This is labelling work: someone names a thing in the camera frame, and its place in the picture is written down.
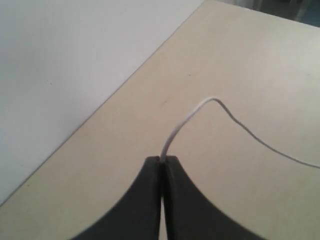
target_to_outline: wire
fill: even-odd
[[[178,134],[178,132],[181,130],[181,128],[208,102],[210,101],[215,101],[217,102],[222,108],[223,110],[229,115],[229,117],[236,123],[238,124],[241,128],[243,128],[251,137],[253,137],[256,141],[258,141],[260,144],[262,144],[263,146],[265,146],[266,148],[268,148],[269,150],[273,151],[276,154],[279,154],[287,159],[290,159],[292,161],[295,161],[299,164],[308,166],[308,167],[312,167],[312,168],[316,168],[316,169],[320,169],[320,165],[318,164],[314,164],[314,163],[309,163],[309,162],[305,162],[302,160],[299,160],[295,157],[289,156],[288,154],[285,154],[277,149],[275,149],[274,147],[270,146],[269,144],[267,144],[266,142],[264,142],[263,140],[261,140],[260,138],[258,138],[251,130],[249,130],[249,128],[247,128],[242,122],[240,122],[238,119],[236,119],[233,114],[230,112],[230,110],[227,108],[227,106],[217,97],[214,96],[210,96],[207,97],[206,99],[204,99],[202,102],[200,102],[174,129],[173,131],[170,133],[169,137],[167,138],[167,140],[165,141],[165,144],[163,146],[161,155],[160,155],[160,161],[165,161],[166,160],[166,156],[167,156],[167,152],[168,149],[170,147],[170,144],[172,143],[172,141],[174,140],[175,136]]]

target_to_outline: beige table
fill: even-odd
[[[212,95],[269,144],[320,164],[320,30],[207,1],[0,208],[0,239],[64,240],[91,225]],[[320,171],[270,152],[216,104],[183,128],[169,153],[254,232],[320,239]],[[162,224],[161,239],[164,231]]]

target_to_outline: black object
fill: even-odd
[[[209,202],[175,156],[148,157],[122,199],[73,240],[157,240],[161,196],[168,240],[262,240]]]

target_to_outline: cable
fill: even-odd
[[[241,128],[243,128],[251,137],[253,137],[256,141],[258,141],[260,144],[262,144],[263,146],[265,146],[266,148],[268,148],[269,150],[273,151],[276,154],[279,154],[287,159],[290,159],[292,161],[295,161],[299,164],[305,165],[305,166],[309,166],[312,168],[316,168],[316,169],[320,169],[320,165],[318,164],[313,164],[313,163],[309,163],[309,162],[305,162],[305,161],[301,161],[299,159],[296,159],[292,156],[289,156],[277,149],[275,149],[274,147],[270,146],[269,144],[265,143],[263,140],[261,140],[260,138],[258,138],[251,130],[249,130],[249,128],[247,128],[242,122],[240,122],[238,119],[236,119],[233,114],[230,112],[230,110],[227,108],[227,106],[217,97],[214,96],[210,96],[206,99],[204,99],[202,102],[200,102],[174,129],[173,131],[170,133],[169,137],[167,138],[167,140],[164,143],[163,149],[161,151],[161,155],[160,155],[160,161],[165,161],[166,156],[167,156],[167,152],[168,149],[170,147],[170,144],[172,143],[172,141],[174,140],[175,136],[178,134],[178,132],[180,131],[180,129],[208,102],[210,101],[215,101],[217,102],[222,108],[223,110],[229,115],[229,117],[236,123],[238,124]]]

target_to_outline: desk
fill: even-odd
[[[319,63],[318,28],[206,1],[0,208],[0,239],[67,239],[91,225],[207,96],[270,145],[319,164]],[[169,154],[255,233],[320,237],[319,170],[269,151],[216,104],[182,129]]]

